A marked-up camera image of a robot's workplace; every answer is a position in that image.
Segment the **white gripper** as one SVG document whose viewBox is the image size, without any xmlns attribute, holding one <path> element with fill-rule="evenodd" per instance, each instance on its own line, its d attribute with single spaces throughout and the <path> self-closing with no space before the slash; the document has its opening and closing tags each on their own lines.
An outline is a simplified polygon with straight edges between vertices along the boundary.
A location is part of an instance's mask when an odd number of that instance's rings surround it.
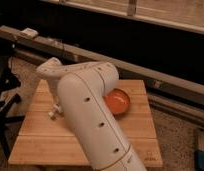
<svg viewBox="0 0 204 171">
<path fill-rule="evenodd" d="M 57 112 L 61 112 L 62 108 L 61 108 L 61 106 L 59 104 L 59 99 L 58 99 L 58 95 L 57 95 L 57 83 L 58 83 L 57 80 L 49 80 L 48 81 L 48 86 L 49 86 L 50 93 L 51 93 L 51 95 L 53 97 L 54 109 Z"/>
</svg>

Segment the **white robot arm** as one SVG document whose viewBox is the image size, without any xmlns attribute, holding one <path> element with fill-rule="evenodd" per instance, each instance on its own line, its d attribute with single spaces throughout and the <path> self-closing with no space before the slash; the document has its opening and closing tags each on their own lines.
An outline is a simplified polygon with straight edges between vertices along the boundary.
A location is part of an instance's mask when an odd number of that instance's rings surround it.
<svg viewBox="0 0 204 171">
<path fill-rule="evenodd" d="M 51 58 L 36 72 L 57 95 L 60 110 L 95 171 L 147 171 L 104 101 L 119 80 L 113 64 L 64 65 Z"/>
</svg>

